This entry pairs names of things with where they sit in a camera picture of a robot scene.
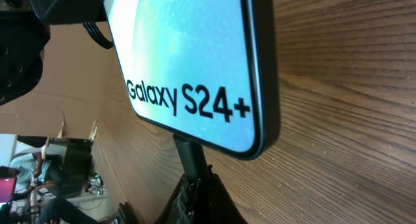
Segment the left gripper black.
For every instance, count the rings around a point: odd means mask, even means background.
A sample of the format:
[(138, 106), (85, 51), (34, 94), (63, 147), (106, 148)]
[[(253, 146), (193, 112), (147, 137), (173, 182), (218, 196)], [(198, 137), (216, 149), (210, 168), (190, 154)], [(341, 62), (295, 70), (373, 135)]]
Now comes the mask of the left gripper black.
[(105, 21), (104, 0), (29, 0), (43, 22), (69, 25)]

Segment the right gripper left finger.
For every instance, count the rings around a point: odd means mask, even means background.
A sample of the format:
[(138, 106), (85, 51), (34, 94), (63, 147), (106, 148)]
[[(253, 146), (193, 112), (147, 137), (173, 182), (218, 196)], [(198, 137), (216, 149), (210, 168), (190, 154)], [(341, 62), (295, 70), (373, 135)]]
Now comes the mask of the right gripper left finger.
[(203, 182), (181, 176), (166, 206), (154, 224), (203, 223)]

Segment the smartphone with blue screen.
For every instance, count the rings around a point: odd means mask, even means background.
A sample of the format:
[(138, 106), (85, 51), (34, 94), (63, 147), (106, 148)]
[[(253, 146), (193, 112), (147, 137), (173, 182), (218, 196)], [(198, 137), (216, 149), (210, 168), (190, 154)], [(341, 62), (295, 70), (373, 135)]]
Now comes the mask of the smartphone with blue screen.
[(129, 104), (241, 160), (280, 134), (273, 0), (104, 0)]

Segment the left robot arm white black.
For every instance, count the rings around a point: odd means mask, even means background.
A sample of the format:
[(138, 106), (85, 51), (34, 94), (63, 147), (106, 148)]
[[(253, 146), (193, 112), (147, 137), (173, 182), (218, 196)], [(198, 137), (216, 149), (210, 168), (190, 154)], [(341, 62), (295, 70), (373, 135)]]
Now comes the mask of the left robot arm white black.
[(81, 24), (98, 45), (112, 48), (100, 21), (106, 21), (104, 0), (1, 0), (1, 104), (39, 83), (52, 25)]

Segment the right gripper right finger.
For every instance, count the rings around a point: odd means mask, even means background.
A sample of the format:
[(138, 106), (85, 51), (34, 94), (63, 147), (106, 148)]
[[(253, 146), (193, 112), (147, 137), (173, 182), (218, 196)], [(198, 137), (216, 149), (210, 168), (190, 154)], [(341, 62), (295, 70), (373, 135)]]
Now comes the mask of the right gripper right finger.
[(209, 180), (198, 182), (198, 223), (247, 224), (212, 167), (208, 165)]

